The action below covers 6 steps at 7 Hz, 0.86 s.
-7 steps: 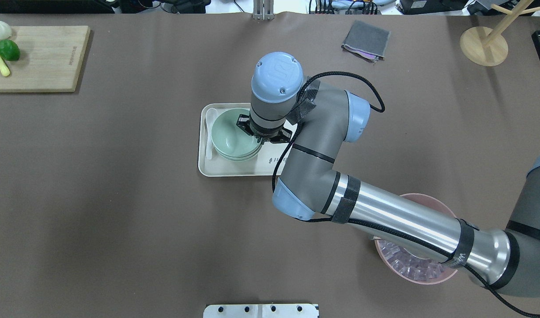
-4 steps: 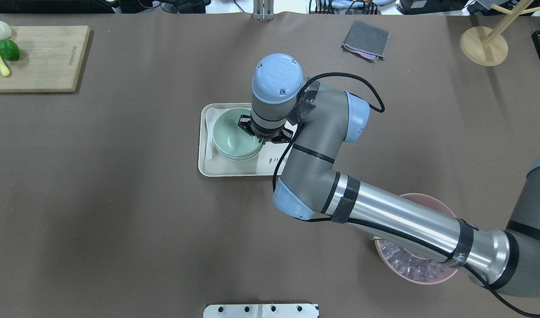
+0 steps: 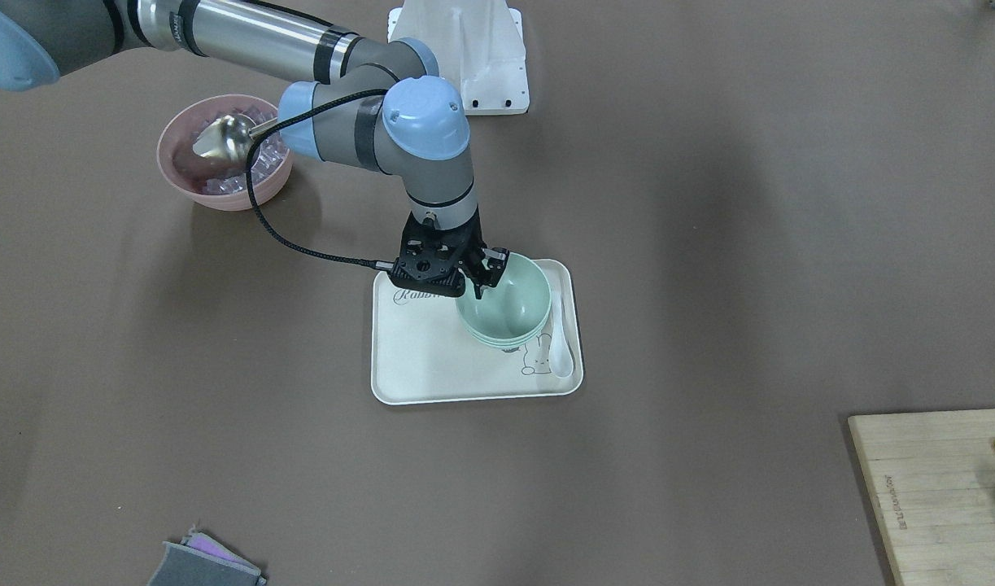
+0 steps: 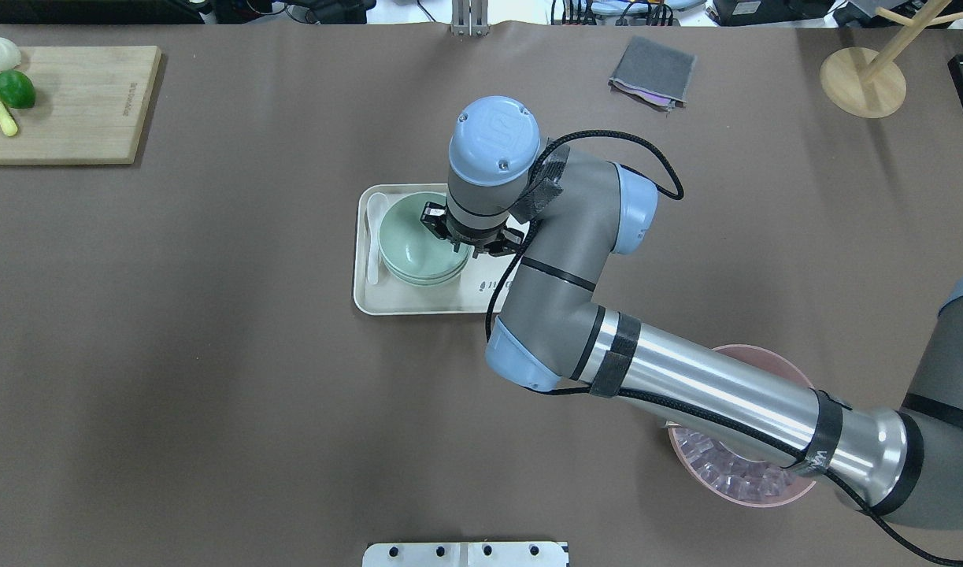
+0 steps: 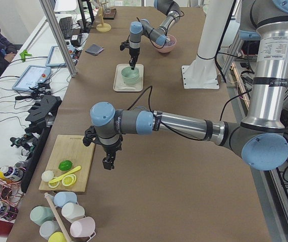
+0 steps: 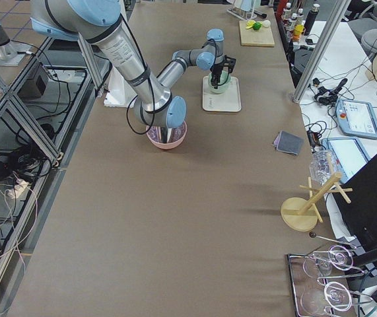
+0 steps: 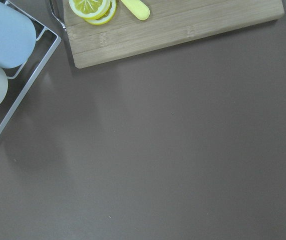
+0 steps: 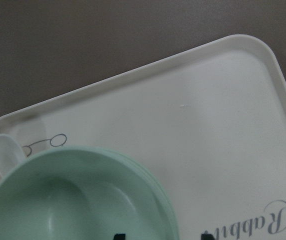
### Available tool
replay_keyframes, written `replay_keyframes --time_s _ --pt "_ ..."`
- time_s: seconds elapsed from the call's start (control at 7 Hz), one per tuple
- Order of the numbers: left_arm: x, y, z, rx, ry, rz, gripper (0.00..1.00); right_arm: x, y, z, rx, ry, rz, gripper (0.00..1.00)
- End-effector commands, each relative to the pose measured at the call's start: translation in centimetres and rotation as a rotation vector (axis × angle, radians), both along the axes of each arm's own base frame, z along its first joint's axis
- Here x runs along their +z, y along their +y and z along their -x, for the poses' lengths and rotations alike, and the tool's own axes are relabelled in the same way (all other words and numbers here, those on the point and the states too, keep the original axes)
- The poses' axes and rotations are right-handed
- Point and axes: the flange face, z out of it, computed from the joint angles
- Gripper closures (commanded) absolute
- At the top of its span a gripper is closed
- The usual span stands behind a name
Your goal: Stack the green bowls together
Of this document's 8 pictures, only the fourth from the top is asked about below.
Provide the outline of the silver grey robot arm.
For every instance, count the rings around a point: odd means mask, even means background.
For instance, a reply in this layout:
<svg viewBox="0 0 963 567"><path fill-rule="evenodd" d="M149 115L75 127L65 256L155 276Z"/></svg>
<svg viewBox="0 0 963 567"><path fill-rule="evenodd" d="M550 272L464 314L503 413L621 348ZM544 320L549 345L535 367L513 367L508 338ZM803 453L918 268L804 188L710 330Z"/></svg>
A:
<svg viewBox="0 0 963 567"><path fill-rule="evenodd" d="M593 301L610 254L632 254L661 196L685 194L653 143L587 130L546 139L504 96L469 104L449 144L446 203L421 223L517 274L489 324L486 362L549 394L578 381L600 398L735 443L892 524L963 530L963 277L939 309L898 409L859 410Z"/></svg>

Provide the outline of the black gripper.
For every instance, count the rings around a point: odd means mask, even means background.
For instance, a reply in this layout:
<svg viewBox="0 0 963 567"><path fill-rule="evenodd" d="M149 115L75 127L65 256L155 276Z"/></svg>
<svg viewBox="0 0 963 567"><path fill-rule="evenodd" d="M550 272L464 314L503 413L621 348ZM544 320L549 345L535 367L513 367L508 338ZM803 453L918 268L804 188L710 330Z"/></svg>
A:
<svg viewBox="0 0 963 567"><path fill-rule="evenodd" d="M493 228L470 228L438 203L424 205L420 222L434 237L451 242L455 254L470 254L472 248L473 256L507 256L520 252L524 241L524 233L504 221Z"/></svg>

